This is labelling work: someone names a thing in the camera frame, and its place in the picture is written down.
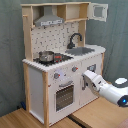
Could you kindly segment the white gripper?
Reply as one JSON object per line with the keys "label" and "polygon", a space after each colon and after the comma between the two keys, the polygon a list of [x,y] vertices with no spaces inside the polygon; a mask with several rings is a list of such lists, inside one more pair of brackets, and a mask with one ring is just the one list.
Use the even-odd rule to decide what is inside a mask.
{"label": "white gripper", "polygon": [[87,70],[83,74],[84,80],[88,84],[88,87],[92,92],[101,93],[106,90],[107,82],[101,75],[98,75],[90,70]]}

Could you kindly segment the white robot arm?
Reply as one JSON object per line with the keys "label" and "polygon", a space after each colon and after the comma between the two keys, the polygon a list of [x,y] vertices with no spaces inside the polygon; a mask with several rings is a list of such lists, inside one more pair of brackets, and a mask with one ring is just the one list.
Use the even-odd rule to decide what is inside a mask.
{"label": "white robot arm", "polygon": [[83,77],[93,94],[104,97],[107,101],[119,107],[128,107],[128,87],[115,87],[107,83],[101,75],[90,70],[85,71]]}

